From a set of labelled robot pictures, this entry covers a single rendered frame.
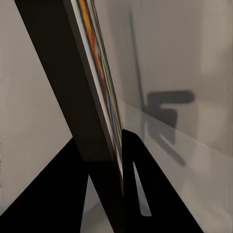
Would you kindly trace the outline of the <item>poster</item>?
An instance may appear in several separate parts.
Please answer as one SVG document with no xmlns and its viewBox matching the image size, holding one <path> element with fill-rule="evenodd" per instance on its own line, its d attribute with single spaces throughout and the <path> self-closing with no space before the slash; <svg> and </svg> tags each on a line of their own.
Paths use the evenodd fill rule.
<svg viewBox="0 0 233 233">
<path fill-rule="evenodd" d="M 125 233 L 123 123 L 94 0 L 15 0 L 114 233 Z"/>
</svg>

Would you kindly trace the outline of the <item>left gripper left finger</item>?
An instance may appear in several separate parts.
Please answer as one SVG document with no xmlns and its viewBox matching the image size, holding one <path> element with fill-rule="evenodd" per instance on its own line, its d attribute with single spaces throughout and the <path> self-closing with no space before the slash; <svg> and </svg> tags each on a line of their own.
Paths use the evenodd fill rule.
<svg viewBox="0 0 233 233">
<path fill-rule="evenodd" d="M 88 175 L 71 138 L 0 216 L 0 233 L 80 233 Z"/>
</svg>

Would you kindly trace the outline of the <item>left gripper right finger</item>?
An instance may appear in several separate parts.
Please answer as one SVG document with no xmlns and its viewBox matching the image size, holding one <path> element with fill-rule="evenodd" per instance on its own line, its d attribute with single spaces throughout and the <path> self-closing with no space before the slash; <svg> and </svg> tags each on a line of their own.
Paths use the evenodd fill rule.
<svg viewBox="0 0 233 233">
<path fill-rule="evenodd" d="M 140 211 L 135 163 L 152 216 Z M 141 138 L 122 130 L 125 233 L 204 233 Z"/>
</svg>

